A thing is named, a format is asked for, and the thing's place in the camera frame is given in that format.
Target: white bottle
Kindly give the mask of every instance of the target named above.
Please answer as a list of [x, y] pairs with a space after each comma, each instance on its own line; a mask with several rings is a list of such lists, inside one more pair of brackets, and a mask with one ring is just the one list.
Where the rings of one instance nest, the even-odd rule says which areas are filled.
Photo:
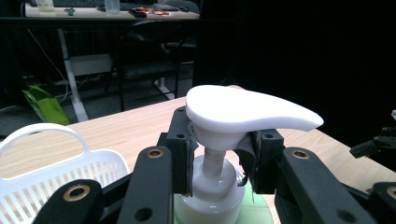
[[108, 16], [120, 15], [120, 0], [105, 0], [105, 9]]
[[236, 222], [244, 188], [238, 187], [240, 174], [224, 158], [248, 132], [281, 128], [310, 131], [323, 124], [315, 112], [284, 99], [210, 85], [189, 90], [186, 113], [205, 155], [194, 160], [192, 197], [175, 195], [177, 218], [185, 224]]
[[53, 12], [52, 0], [35, 0], [40, 12]]

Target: table surface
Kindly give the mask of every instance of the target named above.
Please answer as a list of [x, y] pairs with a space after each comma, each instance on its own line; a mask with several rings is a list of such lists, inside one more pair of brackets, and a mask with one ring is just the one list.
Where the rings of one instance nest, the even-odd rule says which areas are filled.
[[[168, 132], [174, 111], [185, 105], [185, 97], [156, 105], [91, 119], [69, 125], [88, 143], [91, 150], [113, 149], [134, 170], [138, 153], [155, 146], [160, 133]], [[315, 152], [341, 182], [366, 191], [375, 182], [396, 181], [396, 174], [367, 158], [355, 159], [349, 147], [318, 131], [302, 132], [279, 130], [285, 138], [285, 147], [303, 147]], [[203, 154], [199, 147], [196, 155]], [[60, 132], [44, 132], [23, 137], [0, 156], [0, 176], [12, 177], [34, 169], [62, 161], [82, 152], [77, 138]], [[226, 159], [237, 169], [238, 157], [228, 151]], [[273, 195], [263, 195], [267, 201], [274, 223], [280, 223], [274, 206]]]
[[[136, 18], [129, 14], [128, 11], [121, 11], [120, 15], [109, 16], [104, 11], [97, 10], [95, 7], [75, 7], [73, 16], [69, 16], [64, 11], [65, 7], [56, 7], [53, 12], [40, 12], [38, 7], [32, 7], [26, 4], [26, 17], [38, 18], [97, 18], [97, 19], [125, 19], [135, 20]], [[148, 14], [146, 19], [199, 19], [199, 14], [193, 12], [172, 11], [169, 15]]]

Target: desk leg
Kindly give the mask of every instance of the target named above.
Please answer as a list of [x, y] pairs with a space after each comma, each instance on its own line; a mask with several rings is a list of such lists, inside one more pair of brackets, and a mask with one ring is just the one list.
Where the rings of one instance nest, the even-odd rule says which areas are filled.
[[81, 99], [79, 98], [76, 79], [70, 63], [66, 42], [64, 40], [64, 31], [62, 29], [58, 29], [58, 36], [59, 36], [59, 40], [61, 41], [62, 53], [64, 56], [64, 66], [67, 72], [67, 78], [69, 80], [70, 89], [72, 91], [71, 100], [72, 100], [73, 108], [75, 110], [78, 122], [82, 122], [88, 120], [88, 115], [87, 112], [85, 111], [84, 104], [81, 102]]
[[[165, 78], [161, 77], [154, 82], [154, 86], [162, 93], [169, 92], [169, 90], [165, 87]], [[173, 93], [165, 94], [166, 98], [169, 100], [175, 99], [175, 95]]]

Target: white basket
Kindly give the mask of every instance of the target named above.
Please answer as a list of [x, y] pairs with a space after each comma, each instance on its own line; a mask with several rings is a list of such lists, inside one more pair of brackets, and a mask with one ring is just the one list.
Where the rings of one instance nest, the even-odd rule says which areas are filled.
[[78, 133], [59, 124], [38, 123], [17, 130], [0, 144], [0, 155], [18, 138], [44, 131], [74, 135], [83, 145], [83, 152], [23, 175], [0, 177], [0, 223], [32, 223], [52, 193], [73, 180], [93, 179], [103, 188], [129, 174], [120, 153], [108, 149], [90, 151]]

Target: basket handle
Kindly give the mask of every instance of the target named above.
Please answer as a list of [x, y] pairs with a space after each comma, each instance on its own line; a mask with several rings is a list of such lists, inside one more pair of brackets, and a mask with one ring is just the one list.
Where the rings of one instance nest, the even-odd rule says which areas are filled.
[[31, 133], [41, 133], [44, 131], [59, 131], [63, 133], [70, 133], [71, 135], [74, 135], [82, 144], [84, 148], [84, 153], [90, 152], [90, 149], [88, 148], [87, 142], [79, 135], [76, 133], [73, 129], [60, 125], [60, 124], [55, 124], [55, 123], [37, 123], [37, 124], [31, 124], [27, 125], [23, 128], [18, 129], [14, 133], [10, 134], [1, 144], [0, 144], [0, 155], [3, 153], [6, 148], [8, 148], [12, 143], [14, 143], [17, 139], [24, 137], [26, 135], [29, 135]]

